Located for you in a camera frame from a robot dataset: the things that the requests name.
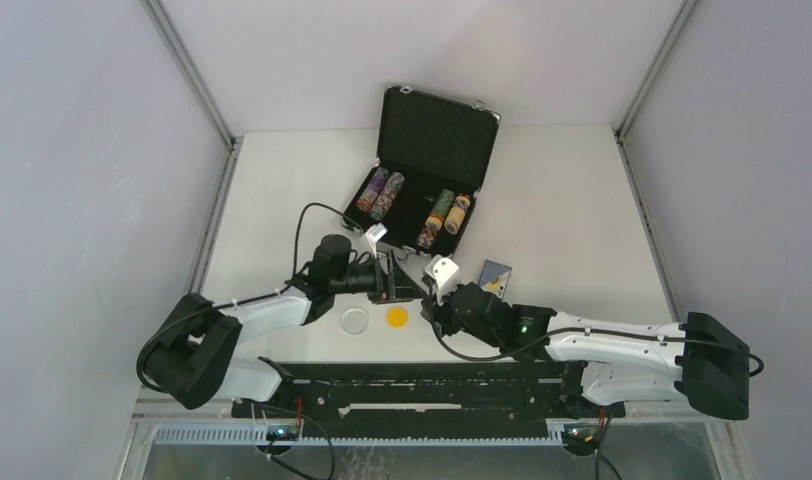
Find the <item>green yellow chip stack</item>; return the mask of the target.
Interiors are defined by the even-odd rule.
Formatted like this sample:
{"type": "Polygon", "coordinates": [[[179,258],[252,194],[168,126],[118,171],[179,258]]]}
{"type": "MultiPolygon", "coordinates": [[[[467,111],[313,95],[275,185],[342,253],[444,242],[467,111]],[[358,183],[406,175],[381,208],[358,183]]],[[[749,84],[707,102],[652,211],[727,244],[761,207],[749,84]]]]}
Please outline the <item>green yellow chip stack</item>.
{"type": "Polygon", "coordinates": [[[425,227],[433,232],[438,232],[448,215],[448,212],[453,205],[455,194],[453,191],[443,189],[438,195],[431,212],[425,220],[425,227]]]}

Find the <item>yellow blue chip stack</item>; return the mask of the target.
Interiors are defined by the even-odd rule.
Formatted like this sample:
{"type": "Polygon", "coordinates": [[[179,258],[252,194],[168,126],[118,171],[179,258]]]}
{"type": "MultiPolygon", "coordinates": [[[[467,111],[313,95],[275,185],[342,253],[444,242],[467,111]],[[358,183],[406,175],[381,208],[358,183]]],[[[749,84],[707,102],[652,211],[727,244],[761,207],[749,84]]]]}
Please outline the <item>yellow blue chip stack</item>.
{"type": "Polygon", "coordinates": [[[459,233],[471,204],[472,199],[467,194],[460,194],[454,199],[443,224],[449,234],[459,233]]]}

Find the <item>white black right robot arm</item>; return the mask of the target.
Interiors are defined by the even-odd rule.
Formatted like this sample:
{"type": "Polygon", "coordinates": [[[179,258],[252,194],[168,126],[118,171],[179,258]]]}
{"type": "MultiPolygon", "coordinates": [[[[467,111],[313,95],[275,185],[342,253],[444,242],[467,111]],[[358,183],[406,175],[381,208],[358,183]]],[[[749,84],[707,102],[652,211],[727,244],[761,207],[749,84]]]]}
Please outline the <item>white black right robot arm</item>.
{"type": "Polygon", "coordinates": [[[750,381],[764,360],[714,317],[692,312],[684,322],[634,325],[594,320],[549,307],[508,304],[474,283],[443,291],[394,287],[376,303],[419,300],[440,346],[473,362],[446,337],[466,333],[497,352],[492,361],[565,366],[561,406],[574,416],[628,401],[687,402],[725,420],[749,416],[750,381]]]}

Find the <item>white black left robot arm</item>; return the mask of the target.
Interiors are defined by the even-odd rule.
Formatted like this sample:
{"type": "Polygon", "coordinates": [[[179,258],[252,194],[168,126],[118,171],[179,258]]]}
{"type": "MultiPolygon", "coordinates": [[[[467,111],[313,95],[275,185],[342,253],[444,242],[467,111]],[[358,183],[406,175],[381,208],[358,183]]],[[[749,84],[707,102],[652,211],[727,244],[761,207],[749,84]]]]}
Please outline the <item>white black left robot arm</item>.
{"type": "Polygon", "coordinates": [[[236,356],[238,345],[320,319],[336,296],[364,294],[373,304],[420,299],[425,291],[390,255],[353,257],[351,241],[323,237],[307,262],[274,293],[218,305],[199,293],[183,296],[136,360],[142,385],[194,410],[214,398],[241,398],[272,417],[293,407],[293,388],[270,360],[236,356]]]}

